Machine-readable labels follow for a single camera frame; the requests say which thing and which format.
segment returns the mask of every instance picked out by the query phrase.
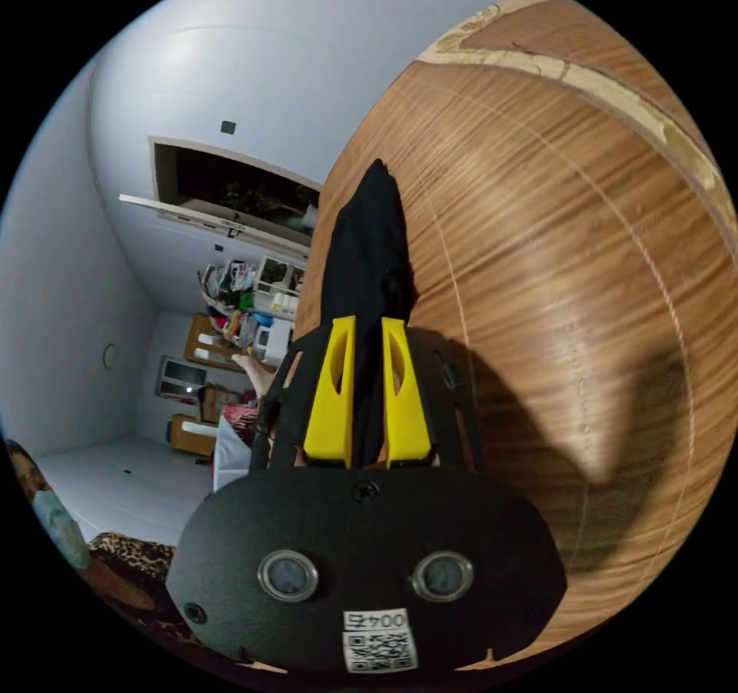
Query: wooden table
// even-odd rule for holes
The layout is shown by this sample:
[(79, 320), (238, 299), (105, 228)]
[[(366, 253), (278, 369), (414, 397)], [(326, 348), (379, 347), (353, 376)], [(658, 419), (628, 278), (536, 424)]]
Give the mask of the wooden table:
[(411, 324), (450, 340), (487, 468), (540, 509), (567, 566), (515, 661), (634, 600), (710, 497), (738, 421), (738, 222), (630, 45), (570, 0), (510, 0), (435, 42), (349, 141), (296, 336), (320, 321), (336, 214), (377, 157), (407, 218)]

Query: white cloth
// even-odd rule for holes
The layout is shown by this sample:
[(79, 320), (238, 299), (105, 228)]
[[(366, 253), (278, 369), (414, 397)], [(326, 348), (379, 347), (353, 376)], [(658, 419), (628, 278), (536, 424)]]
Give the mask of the white cloth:
[(250, 464), (251, 449), (241, 441), (228, 420), (221, 414), (213, 454), (213, 492), (248, 475)]

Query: window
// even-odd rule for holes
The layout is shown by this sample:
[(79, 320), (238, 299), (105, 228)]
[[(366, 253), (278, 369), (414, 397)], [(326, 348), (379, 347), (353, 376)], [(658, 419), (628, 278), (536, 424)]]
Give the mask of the window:
[(197, 398), (198, 390), (205, 385), (208, 371), (197, 365), (164, 357), (161, 360), (156, 395), (166, 398)]
[(313, 188), (213, 152), (159, 142), (154, 168), (162, 203), (310, 244), (319, 197)]

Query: screw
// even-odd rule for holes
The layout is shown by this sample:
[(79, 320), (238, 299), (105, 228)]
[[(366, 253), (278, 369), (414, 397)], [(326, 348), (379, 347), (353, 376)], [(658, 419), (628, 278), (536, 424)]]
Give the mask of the screw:
[(360, 480), (351, 490), (351, 495), (358, 503), (368, 503), (379, 495), (379, 488), (368, 480)]
[(196, 603), (185, 603), (184, 609), (184, 613), (193, 624), (204, 624), (208, 620), (204, 609)]

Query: printed number label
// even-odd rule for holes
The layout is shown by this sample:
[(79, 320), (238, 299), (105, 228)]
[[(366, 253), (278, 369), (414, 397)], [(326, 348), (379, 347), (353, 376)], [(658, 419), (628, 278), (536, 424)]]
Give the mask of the printed number label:
[(345, 631), (405, 628), (407, 628), (407, 611), (404, 608), (393, 608), (390, 611), (344, 611)]
[(417, 668), (417, 650), (404, 608), (345, 611), (343, 647), (349, 672), (396, 672)]

